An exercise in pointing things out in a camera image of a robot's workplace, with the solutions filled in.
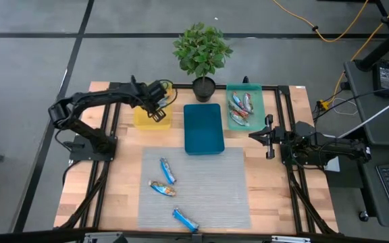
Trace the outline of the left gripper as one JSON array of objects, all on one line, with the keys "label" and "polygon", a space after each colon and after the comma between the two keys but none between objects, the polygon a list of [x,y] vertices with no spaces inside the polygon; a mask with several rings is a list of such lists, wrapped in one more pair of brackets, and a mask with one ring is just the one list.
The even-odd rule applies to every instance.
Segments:
[{"label": "left gripper", "polygon": [[168,100],[170,94],[166,94],[163,88],[154,88],[147,90],[141,98],[141,108],[147,112],[147,116],[155,122],[160,122],[166,113],[163,111],[170,106],[169,103],[159,103],[160,100]]}]

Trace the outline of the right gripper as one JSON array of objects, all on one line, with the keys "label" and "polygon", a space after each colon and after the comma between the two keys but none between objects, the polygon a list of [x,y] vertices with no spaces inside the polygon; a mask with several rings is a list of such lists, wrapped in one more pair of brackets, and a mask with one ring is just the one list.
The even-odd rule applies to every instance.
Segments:
[{"label": "right gripper", "polygon": [[290,158],[291,131],[287,131],[283,126],[273,127],[272,114],[268,114],[265,117],[265,125],[265,129],[262,129],[258,132],[249,133],[249,137],[256,140],[257,142],[260,142],[261,144],[267,143],[267,159],[273,159],[275,157],[273,144],[280,145],[280,154],[284,157],[284,159]]}]

